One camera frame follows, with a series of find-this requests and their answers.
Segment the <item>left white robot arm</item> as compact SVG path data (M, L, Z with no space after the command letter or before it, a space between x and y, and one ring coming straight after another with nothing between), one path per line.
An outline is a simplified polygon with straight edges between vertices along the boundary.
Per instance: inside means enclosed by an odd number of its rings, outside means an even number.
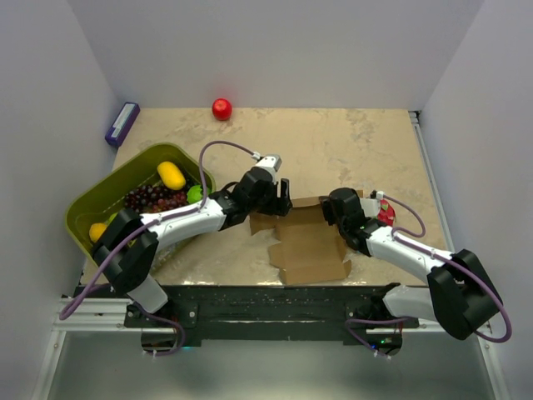
M292 208L290 181L276 180L263 167L252 167L233 187L208 195L196 204L163 213L137 214L122 210L92 247L93 261L119 295L127 295L143 308L154 327L172 319L172 306L160 284L150 275L157 252L204 234L219 232L245 221L251 213L285 217Z

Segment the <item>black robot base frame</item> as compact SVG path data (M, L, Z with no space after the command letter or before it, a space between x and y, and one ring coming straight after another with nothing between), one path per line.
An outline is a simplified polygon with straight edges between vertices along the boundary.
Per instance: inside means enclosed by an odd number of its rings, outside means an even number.
M199 347L208 340L340 342L387 356L399 352L402 332L418 328L379 305L386 287L166 286L169 303L148 317L128 304L122 321L142 330L142 349L154 356Z

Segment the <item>brown cardboard box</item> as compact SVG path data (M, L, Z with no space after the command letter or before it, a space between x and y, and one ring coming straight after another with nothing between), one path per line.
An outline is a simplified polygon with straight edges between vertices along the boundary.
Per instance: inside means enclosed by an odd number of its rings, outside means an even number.
M318 197L294 199L285 217L253 213L250 229L251 234L274 230L278 243L268 248L268 256L284 285L344 280L351 272L346 244L326 222Z

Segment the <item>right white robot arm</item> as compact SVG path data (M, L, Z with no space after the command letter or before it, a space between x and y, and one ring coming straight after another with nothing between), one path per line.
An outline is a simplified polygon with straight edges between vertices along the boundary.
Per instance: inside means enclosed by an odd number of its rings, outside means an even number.
M419 241L422 232L379 220L381 203L388 199L382 191L361 198L348 187L320 199L326 222L337 228L350 249L386 261L425 284L387 289L371 306L373 322L388 328L406 318L431 320L452 337L464 340L501 315L506 332L499 340L507 341L512 334L511 322L480 259L466 249L449 252L427 246Z

